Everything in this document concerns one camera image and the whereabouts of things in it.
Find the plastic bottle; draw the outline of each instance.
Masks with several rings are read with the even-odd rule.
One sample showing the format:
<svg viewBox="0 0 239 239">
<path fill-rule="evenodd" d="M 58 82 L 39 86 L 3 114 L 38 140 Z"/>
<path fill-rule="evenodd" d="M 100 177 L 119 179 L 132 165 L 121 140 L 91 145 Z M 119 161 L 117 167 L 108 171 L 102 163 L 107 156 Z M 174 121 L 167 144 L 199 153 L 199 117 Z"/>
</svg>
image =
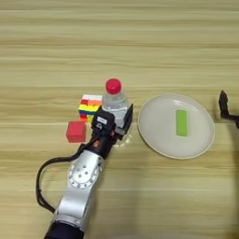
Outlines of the plastic bottle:
<svg viewBox="0 0 239 239">
<path fill-rule="evenodd" d="M 124 116 L 128 109 L 128 99 L 121 90 L 121 82 L 117 78 L 111 78 L 106 82 L 105 88 L 102 109 L 112 113 L 117 126 L 123 127 Z"/>
</svg>

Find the yellow block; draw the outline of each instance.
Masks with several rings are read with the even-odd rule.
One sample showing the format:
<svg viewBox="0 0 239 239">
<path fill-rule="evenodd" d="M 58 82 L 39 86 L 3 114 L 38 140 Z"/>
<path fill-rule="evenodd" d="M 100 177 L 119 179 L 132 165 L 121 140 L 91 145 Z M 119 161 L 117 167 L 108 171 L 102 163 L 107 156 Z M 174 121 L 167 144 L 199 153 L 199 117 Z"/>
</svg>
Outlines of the yellow block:
<svg viewBox="0 0 239 239">
<path fill-rule="evenodd" d="M 99 108 L 98 105 L 79 105 L 79 110 L 85 110 L 85 111 L 91 111 L 91 112 L 96 112 L 97 109 Z"/>
</svg>

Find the plate rim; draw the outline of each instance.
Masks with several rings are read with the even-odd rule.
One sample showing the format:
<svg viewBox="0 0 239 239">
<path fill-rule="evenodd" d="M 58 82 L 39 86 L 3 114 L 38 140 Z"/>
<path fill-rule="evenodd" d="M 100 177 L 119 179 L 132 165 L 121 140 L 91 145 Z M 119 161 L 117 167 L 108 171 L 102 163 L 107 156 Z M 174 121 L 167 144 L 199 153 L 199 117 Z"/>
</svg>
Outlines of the plate rim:
<svg viewBox="0 0 239 239">
<path fill-rule="evenodd" d="M 207 146 L 202 152 L 197 153 L 197 154 L 195 154 L 195 155 L 193 155 L 193 156 L 177 157 L 177 156 L 172 156 L 172 155 L 163 153 L 163 152 L 161 152 L 161 151 L 158 151 L 155 147 L 153 147 L 150 143 L 148 143 L 148 142 L 146 141 L 146 139 L 144 138 L 144 136 L 143 136 L 143 134 L 142 134 L 142 129 L 140 128 L 140 123 L 139 123 L 140 115 L 141 115 L 141 113 L 142 113 L 143 108 L 144 108 L 150 101 L 152 101 L 152 100 L 155 99 L 155 98 L 161 98 L 161 97 L 163 97 L 163 96 L 177 96 L 177 97 L 179 96 L 179 97 L 188 99 L 188 100 L 194 102 L 196 105 L 198 105 L 198 106 L 204 111 L 204 113 L 207 115 L 207 117 L 209 118 L 210 123 L 211 123 L 211 125 L 212 125 L 212 133 L 213 133 L 213 135 L 212 135 L 212 140 L 211 140 L 210 144 L 208 144 L 208 146 Z M 210 148 L 212 147 L 212 145 L 213 145 L 213 143 L 214 143 L 214 140 L 215 140 L 215 123 L 214 123 L 212 117 L 210 116 L 210 114 L 209 114 L 209 113 L 207 112 L 207 110 L 206 110 L 201 104 L 199 104 L 197 101 L 195 101 L 194 99 L 192 99 L 192 98 L 190 98 L 190 97 L 188 97 L 188 96 L 186 96 L 186 95 L 182 95 L 182 94 L 164 93 L 164 94 L 159 94 L 159 95 L 156 95 L 156 96 L 152 96 L 150 99 L 146 100 L 145 103 L 144 103 L 144 104 L 142 105 L 142 107 L 140 108 L 139 113 L 138 113 L 137 123 L 138 123 L 139 133 L 140 133 L 141 137 L 143 138 L 143 140 L 146 142 L 146 144 L 147 144 L 149 147 L 151 147 L 154 151 L 156 151 L 157 153 L 160 153 L 160 154 L 162 154 L 163 156 L 166 156 L 166 157 L 171 158 L 171 159 L 190 160 L 190 159 L 197 158 L 197 157 L 199 157 L 199 156 L 205 154 L 205 152 L 208 151 L 208 149 L 210 149 Z"/>
</svg>

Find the black object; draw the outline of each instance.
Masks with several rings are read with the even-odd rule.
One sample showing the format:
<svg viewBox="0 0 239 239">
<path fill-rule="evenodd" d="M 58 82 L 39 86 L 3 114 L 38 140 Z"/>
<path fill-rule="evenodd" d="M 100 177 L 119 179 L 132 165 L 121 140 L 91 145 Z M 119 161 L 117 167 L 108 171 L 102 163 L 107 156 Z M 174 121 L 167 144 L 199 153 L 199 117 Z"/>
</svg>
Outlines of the black object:
<svg viewBox="0 0 239 239">
<path fill-rule="evenodd" d="M 115 116 L 104 111 L 101 107 L 98 109 L 92 120 L 92 138 L 100 135 L 94 144 L 90 144 L 85 149 L 100 155 L 106 159 L 110 149 L 115 145 L 117 140 L 121 140 L 131 126 L 133 118 L 133 105 L 131 105 L 124 117 L 123 128 L 117 127 L 115 124 Z"/>
<path fill-rule="evenodd" d="M 225 120 L 235 121 L 237 129 L 239 129 L 239 116 L 234 116 L 228 110 L 228 96 L 225 91 L 221 91 L 219 97 L 220 116 Z"/>
<path fill-rule="evenodd" d="M 50 225 L 45 239 L 82 239 L 84 232 L 69 224 L 54 222 Z"/>
</svg>

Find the red cube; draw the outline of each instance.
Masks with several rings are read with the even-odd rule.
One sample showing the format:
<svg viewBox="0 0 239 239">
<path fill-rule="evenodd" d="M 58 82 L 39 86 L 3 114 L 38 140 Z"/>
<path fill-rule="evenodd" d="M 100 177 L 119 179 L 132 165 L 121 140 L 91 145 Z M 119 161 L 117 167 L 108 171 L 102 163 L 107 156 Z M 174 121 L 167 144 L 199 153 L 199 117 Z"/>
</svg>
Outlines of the red cube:
<svg viewBox="0 0 239 239">
<path fill-rule="evenodd" d="M 85 142 L 86 124 L 82 121 L 70 121 L 66 131 L 66 137 L 69 143 Z"/>
</svg>

